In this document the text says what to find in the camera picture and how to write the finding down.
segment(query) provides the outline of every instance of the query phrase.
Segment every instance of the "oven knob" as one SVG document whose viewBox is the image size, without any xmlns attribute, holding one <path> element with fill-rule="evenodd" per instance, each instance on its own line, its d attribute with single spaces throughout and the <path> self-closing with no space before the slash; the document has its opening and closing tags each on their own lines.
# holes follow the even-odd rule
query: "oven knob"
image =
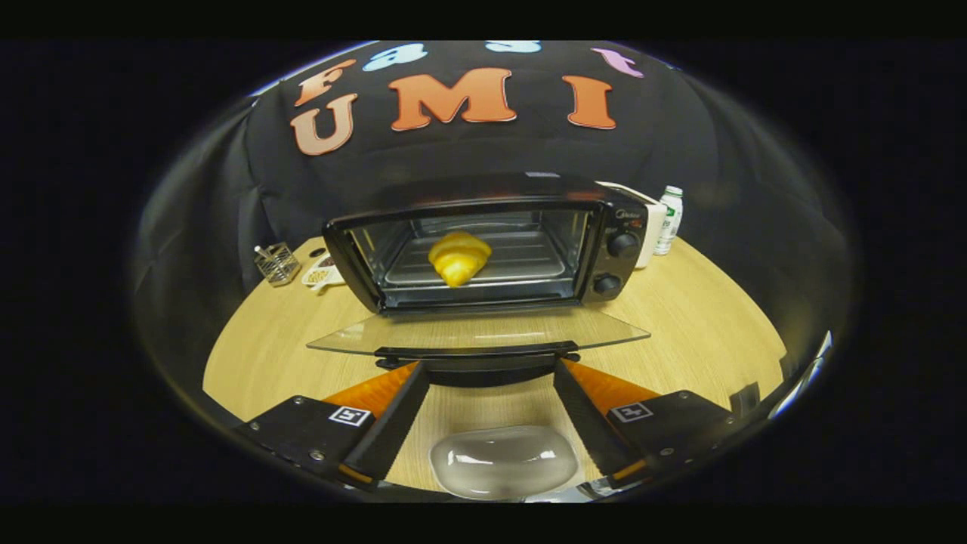
<svg viewBox="0 0 967 544">
<path fill-rule="evenodd" d="M 621 290 L 621 279 L 617 276 L 606 274 L 595 281 L 595 292 L 606 296 L 618 294 Z"/>
<path fill-rule="evenodd" d="M 607 252 L 618 258 L 637 257 L 640 247 L 638 237 L 631 232 L 616 234 L 607 242 Z"/>
</svg>

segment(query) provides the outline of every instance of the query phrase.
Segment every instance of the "blue foam letter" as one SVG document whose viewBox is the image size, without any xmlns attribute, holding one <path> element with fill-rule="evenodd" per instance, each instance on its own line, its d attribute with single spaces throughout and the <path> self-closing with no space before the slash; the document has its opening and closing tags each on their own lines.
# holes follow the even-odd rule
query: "blue foam letter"
<svg viewBox="0 0 967 544">
<path fill-rule="evenodd" d="M 429 53 L 423 50 L 423 44 L 400 45 L 392 49 L 387 49 L 381 53 L 376 53 L 369 59 L 369 63 L 363 66 L 363 72 L 375 72 L 391 66 L 393 64 L 403 64 L 420 60 Z"/>
<path fill-rule="evenodd" d="M 498 53 L 536 53 L 541 50 L 540 40 L 487 40 L 486 48 Z"/>
</svg>

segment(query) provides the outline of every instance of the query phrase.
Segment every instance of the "black fabric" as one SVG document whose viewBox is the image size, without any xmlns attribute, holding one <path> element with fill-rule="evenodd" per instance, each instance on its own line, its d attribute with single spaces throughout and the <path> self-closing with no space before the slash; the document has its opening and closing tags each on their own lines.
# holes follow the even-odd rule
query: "black fabric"
<svg viewBox="0 0 967 544">
<path fill-rule="evenodd" d="M 138 233 L 133 304 L 149 352 L 193 398 L 211 403 L 201 393 L 204 364 L 260 280 L 256 244 L 296 248 L 318 236 L 325 221 L 366 211 L 354 207 L 363 195 L 443 176 L 555 171 L 655 197 L 665 185 L 679 186 L 686 205 L 680 235 L 749 293 L 792 358 L 810 357 L 827 329 L 843 325 L 854 248 L 836 214 L 840 202 L 791 141 L 728 97 L 608 43 L 544 42 L 541 52 L 523 54 L 496 53 L 479 42 L 427 42 L 421 60 L 362 71 L 372 55 L 400 44 L 346 53 L 257 100 L 242 100 L 162 179 Z M 609 67 L 595 46 L 631 58 L 644 77 Z M 345 58 L 357 64 L 327 93 L 293 106 L 299 82 Z M 449 124 L 434 118 L 422 129 L 391 129 L 398 104 L 390 81 L 430 74 L 453 85 L 482 67 L 513 72 L 506 90 L 515 120 L 467 123 L 458 114 Z M 566 75 L 613 86 L 615 130 L 568 121 L 573 92 Z M 317 132 L 328 136 L 334 125 L 325 104 L 351 92 L 359 98 L 350 139 L 323 156 L 302 154 L 291 119 L 319 107 Z"/>
</svg>

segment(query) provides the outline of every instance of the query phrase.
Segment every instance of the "white bottle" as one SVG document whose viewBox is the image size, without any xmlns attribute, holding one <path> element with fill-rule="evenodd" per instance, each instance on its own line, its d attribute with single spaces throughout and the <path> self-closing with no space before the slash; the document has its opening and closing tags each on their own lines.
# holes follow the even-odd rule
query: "white bottle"
<svg viewBox="0 0 967 544">
<path fill-rule="evenodd" d="M 665 255 L 671 249 L 671 241 L 678 234 L 678 225 L 682 223 L 682 190 L 671 185 L 665 186 L 664 195 L 660 202 L 668 206 L 664 223 L 661 224 L 659 243 L 655 246 L 655 255 Z"/>
</svg>

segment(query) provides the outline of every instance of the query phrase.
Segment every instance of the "metal utensil holder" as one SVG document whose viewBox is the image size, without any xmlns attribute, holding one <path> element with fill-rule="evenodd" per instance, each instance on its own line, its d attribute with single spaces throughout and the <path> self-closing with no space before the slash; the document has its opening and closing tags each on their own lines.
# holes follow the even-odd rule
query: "metal utensil holder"
<svg viewBox="0 0 967 544">
<path fill-rule="evenodd" d="M 258 266 L 262 276 L 272 287 L 279 287 L 289 284 L 296 278 L 302 264 L 296 260 L 284 242 L 269 246 L 265 249 L 272 258 L 265 258 L 262 255 L 255 257 L 255 265 Z"/>
</svg>

